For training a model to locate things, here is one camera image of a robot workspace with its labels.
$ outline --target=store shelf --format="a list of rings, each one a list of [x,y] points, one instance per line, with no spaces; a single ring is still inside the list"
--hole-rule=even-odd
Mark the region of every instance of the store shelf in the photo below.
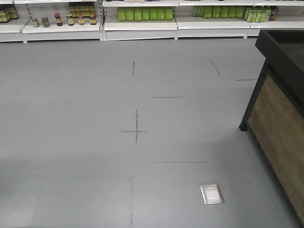
[[[32,4],[32,3],[61,3],[61,2],[86,2],[97,0],[15,0],[15,4]]]
[[[0,1],[0,5],[2,4],[13,4],[14,1]]]
[[[59,33],[59,32],[85,32],[85,31],[99,31],[101,18],[97,17],[97,24],[90,25],[89,19],[85,19],[85,25],[79,25],[75,23],[73,26],[69,26],[64,23],[63,26],[57,26],[55,23],[51,24],[50,27],[45,28],[42,25],[40,27],[34,27],[29,23],[22,31],[23,34],[33,34],[33,33]]]
[[[7,33],[20,33],[21,29],[27,24],[29,21],[28,18],[11,20],[8,23],[2,23],[0,25],[0,34]]]
[[[284,0],[256,0],[255,6],[304,6],[304,1],[284,1]]]
[[[253,6],[254,0],[179,0],[180,6]]]
[[[304,29],[304,17],[277,17],[263,23],[250,23],[252,29]]]
[[[177,30],[177,25],[174,20],[118,22],[117,18],[107,17],[104,23],[104,30],[105,31]]]
[[[178,29],[247,29],[250,25],[243,19],[204,19],[201,17],[175,19]]]
[[[161,1],[147,1],[143,3],[134,2],[128,3],[124,1],[104,1],[103,7],[156,7],[156,6],[179,6],[178,0],[161,0]]]

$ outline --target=gray floor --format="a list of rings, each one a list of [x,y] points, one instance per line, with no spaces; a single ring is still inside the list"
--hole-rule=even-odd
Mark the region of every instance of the gray floor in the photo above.
[[[264,61],[254,44],[1,44],[0,227],[299,227],[238,130]],[[214,182],[225,203],[204,205]]]

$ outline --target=counter leg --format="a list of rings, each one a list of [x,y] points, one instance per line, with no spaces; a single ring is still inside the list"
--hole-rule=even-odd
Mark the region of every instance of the counter leg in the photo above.
[[[264,84],[264,81],[265,81],[267,75],[268,75],[268,62],[265,60],[264,65],[263,65],[262,70],[261,70],[261,73],[260,73],[260,75],[258,77],[258,80],[256,82],[256,86],[255,86],[255,88],[254,88],[254,90],[252,92],[251,98],[249,100],[247,109],[246,109],[245,114],[243,116],[242,122],[239,125],[239,129],[241,131],[247,131],[248,130],[248,126],[246,124],[246,121],[248,120],[248,118],[250,116],[250,113],[251,113],[251,111],[253,109],[253,106],[256,103],[257,96],[258,96],[258,94],[261,91],[261,88],[262,88],[262,86]]]

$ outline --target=wooden panel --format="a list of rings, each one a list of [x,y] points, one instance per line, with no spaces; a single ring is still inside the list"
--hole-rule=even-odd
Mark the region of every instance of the wooden panel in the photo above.
[[[248,122],[304,224],[304,119],[270,76]]]

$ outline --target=metal floor outlet cover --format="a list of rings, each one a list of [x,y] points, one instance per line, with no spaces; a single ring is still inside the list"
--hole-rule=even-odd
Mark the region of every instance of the metal floor outlet cover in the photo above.
[[[200,190],[206,205],[224,203],[218,184],[201,185]]]

